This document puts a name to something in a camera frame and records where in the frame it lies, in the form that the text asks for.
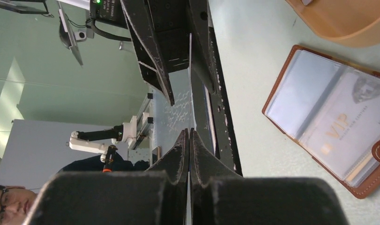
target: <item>tan plastic tray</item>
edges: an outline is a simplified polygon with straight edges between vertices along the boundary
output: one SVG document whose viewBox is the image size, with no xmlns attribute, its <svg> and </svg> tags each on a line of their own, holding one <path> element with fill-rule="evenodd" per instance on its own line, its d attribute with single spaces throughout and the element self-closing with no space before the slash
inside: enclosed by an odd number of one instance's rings
<svg viewBox="0 0 380 225">
<path fill-rule="evenodd" d="M 319 37 L 349 47 L 380 43 L 380 0 L 286 0 Z"/>
</svg>

